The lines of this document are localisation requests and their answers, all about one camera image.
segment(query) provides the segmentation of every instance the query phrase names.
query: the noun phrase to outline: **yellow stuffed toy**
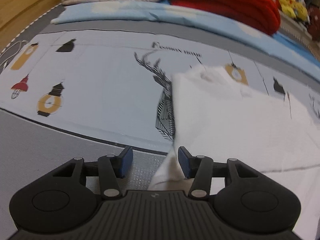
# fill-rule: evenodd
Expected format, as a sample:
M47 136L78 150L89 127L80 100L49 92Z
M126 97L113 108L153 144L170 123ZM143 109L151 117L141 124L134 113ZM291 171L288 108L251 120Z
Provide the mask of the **yellow stuffed toy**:
M293 19L300 19L302 21L308 20L308 11L302 3L296 0L278 0L282 12Z
M281 10L285 15L289 16L290 18L293 18L293 19L297 18L296 14L294 13L294 10L289 5L282 4Z
M296 11L297 18L306 22L308 20L308 11L300 2L294 3L294 11Z

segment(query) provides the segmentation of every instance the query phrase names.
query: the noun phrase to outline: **bed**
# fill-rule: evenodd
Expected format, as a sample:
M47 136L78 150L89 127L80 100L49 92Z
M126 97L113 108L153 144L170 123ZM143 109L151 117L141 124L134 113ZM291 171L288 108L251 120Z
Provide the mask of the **bed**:
M320 122L315 58L246 25L194 9L130 1L66 10L58 5L6 46L2 62L1 239L15 231L11 196L75 156L93 161L130 145L134 162L121 188L147 189L175 136L171 76L197 65L223 66L241 82L244 75L247 85L271 97L290 91L313 122ZM275 82L283 92L275 90ZM290 171L317 172L319 165ZM95 179L87 187L99 191ZM314 239L317 223L313 219L296 230Z

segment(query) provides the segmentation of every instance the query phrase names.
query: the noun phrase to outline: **red knit fabric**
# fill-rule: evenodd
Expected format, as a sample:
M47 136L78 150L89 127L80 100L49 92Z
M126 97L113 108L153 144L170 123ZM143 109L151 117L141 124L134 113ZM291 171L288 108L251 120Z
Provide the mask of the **red knit fabric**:
M220 14L269 35L280 26L280 14L273 0L172 0L172 4Z

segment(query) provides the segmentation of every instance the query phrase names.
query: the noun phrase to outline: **blue gripper pad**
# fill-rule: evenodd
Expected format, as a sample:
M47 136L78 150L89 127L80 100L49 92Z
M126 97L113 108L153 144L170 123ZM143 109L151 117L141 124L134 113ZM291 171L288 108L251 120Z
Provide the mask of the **blue gripper pad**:
M120 153L119 156L122 157L121 167L119 169L120 178L124 178L132 164L132 160L133 160L132 147L124 148L124 150Z
M181 147L179 147L178 149L178 161L184 176L186 178L190 178L191 168L189 158L187 156L187 153L185 153Z

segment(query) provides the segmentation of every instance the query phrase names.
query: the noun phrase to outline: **red lamp print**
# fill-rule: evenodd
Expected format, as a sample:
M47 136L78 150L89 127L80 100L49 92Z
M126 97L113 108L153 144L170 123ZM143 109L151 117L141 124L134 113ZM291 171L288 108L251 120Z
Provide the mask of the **red lamp print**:
M11 99L15 99L17 98L17 96L20 94L21 91L23 92L27 92L28 91L28 76L27 75L25 78L23 78L19 83L13 85L13 87L11 88L13 90L12 95L11 95Z

